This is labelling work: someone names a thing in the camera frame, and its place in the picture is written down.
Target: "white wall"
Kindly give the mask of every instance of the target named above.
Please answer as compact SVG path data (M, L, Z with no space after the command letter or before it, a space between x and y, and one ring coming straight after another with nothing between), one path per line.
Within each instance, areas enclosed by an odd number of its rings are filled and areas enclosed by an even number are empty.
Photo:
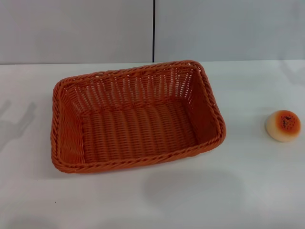
M157 62L305 58L305 0L156 0Z
M151 62L152 0L0 0L0 63Z

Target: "basket rim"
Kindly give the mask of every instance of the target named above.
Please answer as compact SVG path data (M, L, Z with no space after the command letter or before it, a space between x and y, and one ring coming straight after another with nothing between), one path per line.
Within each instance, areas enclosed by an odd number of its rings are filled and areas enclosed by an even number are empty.
M195 69L201 75L200 83L202 84L204 96L207 98L208 107L210 108L212 118L214 119L214 122L217 126L217 135L214 138L210 139L205 143L198 144L196 146L179 149L174 152L162 154L159 156L145 156L140 158L109 160L106 162L77 163L77 164L67 163L62 160L61 149L58 143L58 139L60 139L60 132L61 132L60 130L61 116L60 116L59 101L61 99L61 92L65 87L78 82L90 81L92 80L92 78L96 78L96 77L99 77L100 79L104 79L111 75L112 78L114 76L120 76L123 73L130 73L130 74L138 73L138 72L145 73L145 70L151 71L153 69L158 71L166 68L172 68L173 66L179 68L179 67L185 67L186 65L188 65L188 67L190 68ZM53 89L52 111L53 111L53 115L52 115L52 126L51 126L51 159L57 169L59 169L62 172L68 172L68 173L77 173L77 172L83 173L90 168L99 168L99 167L107 167L107 169L105 170L111 170L111 169L117 169L118 165L120 165L121 168L126 168L123 165L129 165L131 163L132 166L128 166L128 167L136 167L138 166L138 164L141 164L143 166L144 165L143 162L145 161L149 161L149 163L147 164L151 165L153 164L152 163L153 160L158 160L158 161L162 160L163 162L166 162L166 161L173 161L175 160L175 158L179 159L182 157L194 156L199 153L203 153L213 148L216 148L224 141L226 135L224 119L221 116L219 108L216 104L216 100L214 98L212 88L209 84L207 75L205 74L205 70L200 63L190 60L150 64L140 67L133 67L129 69L94 72L90 74L83 74L83 75L62 79L55 85Z

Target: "toy bun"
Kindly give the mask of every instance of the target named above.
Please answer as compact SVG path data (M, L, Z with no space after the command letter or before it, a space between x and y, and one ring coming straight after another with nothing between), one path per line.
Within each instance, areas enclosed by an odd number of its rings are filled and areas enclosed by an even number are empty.
M301 132L301 121L291 111L277 111L271 114L266 123L268 134L280 142L290 142L297 138Z

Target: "wicker basket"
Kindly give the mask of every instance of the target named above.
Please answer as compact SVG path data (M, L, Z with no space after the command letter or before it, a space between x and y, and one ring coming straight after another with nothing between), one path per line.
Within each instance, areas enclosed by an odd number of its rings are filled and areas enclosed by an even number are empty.
M53 91L52 161L62 172L174 161L224 138L207 76L194 61L70 77Z

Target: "white tabletop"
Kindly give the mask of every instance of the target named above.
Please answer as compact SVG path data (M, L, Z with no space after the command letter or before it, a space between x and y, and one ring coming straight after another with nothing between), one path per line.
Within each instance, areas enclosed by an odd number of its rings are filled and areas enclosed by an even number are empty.
M227 127L222 145L157 166L91 175L51 162L62 78L143 64L0 66L1 229L305 228L305 135L264 130L279 109L305 123L305 61L203 62Z

